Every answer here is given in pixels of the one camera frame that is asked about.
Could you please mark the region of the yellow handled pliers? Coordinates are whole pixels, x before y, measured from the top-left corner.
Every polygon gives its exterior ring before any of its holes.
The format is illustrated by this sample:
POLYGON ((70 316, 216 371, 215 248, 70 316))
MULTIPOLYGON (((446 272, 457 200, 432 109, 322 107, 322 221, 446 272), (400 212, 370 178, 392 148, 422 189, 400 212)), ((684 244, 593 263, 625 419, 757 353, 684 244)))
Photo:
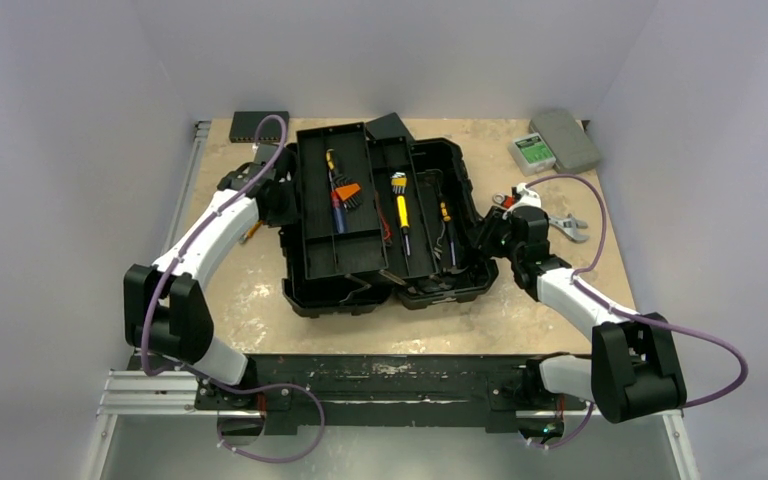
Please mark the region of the yellow handled pliers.
POLYGON ((445 235, 449 240, 453 239, 453 230, 452 230, 452 216, 450 214, 449 205, 448 202, 445 199, 441 199, 438 201, 439 203, 439 210, 440 210, 440 216, 441 221, 444 225, 443 231, 445 232, 445 235))

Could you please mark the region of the small claw hammer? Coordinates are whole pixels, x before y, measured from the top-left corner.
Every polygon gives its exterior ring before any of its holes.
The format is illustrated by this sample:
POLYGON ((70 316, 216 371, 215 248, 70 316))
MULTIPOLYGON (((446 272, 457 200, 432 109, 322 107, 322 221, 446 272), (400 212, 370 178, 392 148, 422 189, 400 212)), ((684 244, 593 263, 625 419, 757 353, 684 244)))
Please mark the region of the small claw hammer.
POLYGON ((443 222, 441 231, 435 240, 434 253, 441 267, 452 273, 463 270, 459 260, 457 232, 451 223, 443 222))

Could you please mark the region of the yellow black screwdriver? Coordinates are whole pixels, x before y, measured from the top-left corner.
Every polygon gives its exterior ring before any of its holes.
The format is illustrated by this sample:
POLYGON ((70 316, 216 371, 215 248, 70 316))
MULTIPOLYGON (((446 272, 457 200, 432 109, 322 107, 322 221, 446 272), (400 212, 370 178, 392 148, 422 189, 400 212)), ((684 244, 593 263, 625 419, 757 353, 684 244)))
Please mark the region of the yellow black screwdriver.
POLYGON ((333 149, 327 149, 325 152, 325 160, 326 164, 329 170, 329 173, 331 175, 337 175, 338 174, 338 167, 336 164, 335 156, 334 156, 334 150, 333 149))

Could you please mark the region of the orange hex key set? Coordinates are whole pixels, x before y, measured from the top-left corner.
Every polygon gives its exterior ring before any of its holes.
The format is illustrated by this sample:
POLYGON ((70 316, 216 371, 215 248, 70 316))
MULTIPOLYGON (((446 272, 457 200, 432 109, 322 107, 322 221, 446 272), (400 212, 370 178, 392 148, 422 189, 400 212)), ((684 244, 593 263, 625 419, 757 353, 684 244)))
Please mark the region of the orange hex key set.
POLYGON ((362 189, 358 182, 343 174, 333 174, 334 191, 347 210, 358 208, 362 204, 362 189))

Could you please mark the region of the yellow handled screwdriver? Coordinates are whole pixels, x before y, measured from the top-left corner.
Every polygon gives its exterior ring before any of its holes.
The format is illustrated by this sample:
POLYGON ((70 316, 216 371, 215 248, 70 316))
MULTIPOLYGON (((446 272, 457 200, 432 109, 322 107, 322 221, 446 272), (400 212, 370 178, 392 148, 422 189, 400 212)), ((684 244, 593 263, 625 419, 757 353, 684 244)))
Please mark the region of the yellow handled screwdriver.
POLYGON ((404 250, 405 250, 405 256, 410 257, 411 245, 410 245, 409 210, 408 210, 406 198, 403 194, 396 195, 396 206, 397 206, 399 227, 400 227, 404 250))

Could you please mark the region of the black plastic toolbox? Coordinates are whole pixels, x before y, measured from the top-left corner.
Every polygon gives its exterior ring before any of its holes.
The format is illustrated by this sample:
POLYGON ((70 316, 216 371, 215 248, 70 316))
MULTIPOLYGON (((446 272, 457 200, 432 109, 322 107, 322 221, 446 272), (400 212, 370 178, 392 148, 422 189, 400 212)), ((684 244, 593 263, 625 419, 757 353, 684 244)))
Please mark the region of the black plastic toolbox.
POLYGON ((359 315, 391 296, 416 310, 490 290, 499 270, 475 248, 481 215, 456 143, 378 139, 353 123, 301 130, 293 149, 299 217, 280 236, 296 314, 359 315))

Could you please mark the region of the yellow hex key set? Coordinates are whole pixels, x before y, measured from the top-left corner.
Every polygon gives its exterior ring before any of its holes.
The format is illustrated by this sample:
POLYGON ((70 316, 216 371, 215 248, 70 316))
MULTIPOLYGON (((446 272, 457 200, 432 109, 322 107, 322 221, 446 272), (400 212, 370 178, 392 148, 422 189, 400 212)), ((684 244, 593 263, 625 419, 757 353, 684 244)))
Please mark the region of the yellow hex key set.
POLYGON ((404 195, 407 190, 407 174, 402 171, 395 172, 390 178, 392 192, 395 195, 404 195))

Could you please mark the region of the blue red screwdriver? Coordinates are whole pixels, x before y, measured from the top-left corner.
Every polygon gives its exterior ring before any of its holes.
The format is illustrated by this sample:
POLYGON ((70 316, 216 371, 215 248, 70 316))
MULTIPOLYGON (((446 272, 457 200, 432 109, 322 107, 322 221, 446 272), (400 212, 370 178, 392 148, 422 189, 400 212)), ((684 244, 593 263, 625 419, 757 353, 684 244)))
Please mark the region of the blue red screwdriver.
POLYGON ((342 202, 336 193, 331 194, 331 204, 333 209, 335 228, 338 234, 344 234, 347 231, 345 212, 342 202))

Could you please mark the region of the red black utility knife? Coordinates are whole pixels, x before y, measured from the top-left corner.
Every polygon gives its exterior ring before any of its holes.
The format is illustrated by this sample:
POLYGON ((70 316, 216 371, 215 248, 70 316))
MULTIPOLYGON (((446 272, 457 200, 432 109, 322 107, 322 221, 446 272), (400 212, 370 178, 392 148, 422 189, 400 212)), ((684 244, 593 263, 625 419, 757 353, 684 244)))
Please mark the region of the red black utility knife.
POLYGON ((382 209, 381 198, 380 198, 380 195, 379 195, 378 192, 375 192, 375 206, 376 206, 376 211, 377 211, 377 214, 378 214, 378 218, 379 218, 382 230, 383 230, 383 234, 382 234, 383 242, 384 242, 386 247, 391 247, 392 246, 392 237, 393 237, 392 229, 391 229, 390 224, 389 224, 389 222, 387 221, 387 219, 386 219, 386 217, 384 215, 384 211, 382 209))

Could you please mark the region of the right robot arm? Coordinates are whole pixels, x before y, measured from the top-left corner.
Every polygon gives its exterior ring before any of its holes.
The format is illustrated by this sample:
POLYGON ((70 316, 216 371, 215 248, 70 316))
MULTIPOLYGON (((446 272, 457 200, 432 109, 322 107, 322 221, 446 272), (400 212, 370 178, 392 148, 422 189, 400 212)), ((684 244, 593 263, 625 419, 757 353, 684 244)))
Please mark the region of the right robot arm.
POLYGON ((591 344, 587 354, 551 353, 527 361, 524 399, 544 407, 559 395, 591 402, 611 423, 681 408, 683 372, 669 324, 657 313, 637 321, 574 275, 550 251, 549 219, 538 207, 492 207, 480 224, 477 250, 506 258, 515 284, 573 325, 591 344))

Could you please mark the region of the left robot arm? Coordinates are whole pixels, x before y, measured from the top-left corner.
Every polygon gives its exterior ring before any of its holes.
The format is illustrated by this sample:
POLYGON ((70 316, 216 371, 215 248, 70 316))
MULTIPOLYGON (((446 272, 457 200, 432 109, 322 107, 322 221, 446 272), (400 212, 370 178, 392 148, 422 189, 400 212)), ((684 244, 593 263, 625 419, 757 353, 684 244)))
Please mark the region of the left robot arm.
POLYGON ((140 351, 145 373, 159 374, 149 357, 162 356, 219 382, 219 395, 232 408, 255 402, 254 362, 216 334, 206 290, 244 234, 259 222, 293 216, 293 168, 288 147, 259 145, 251 162, 219 180, 204 211, 168 251, 126 271, 125 340, 140 351))

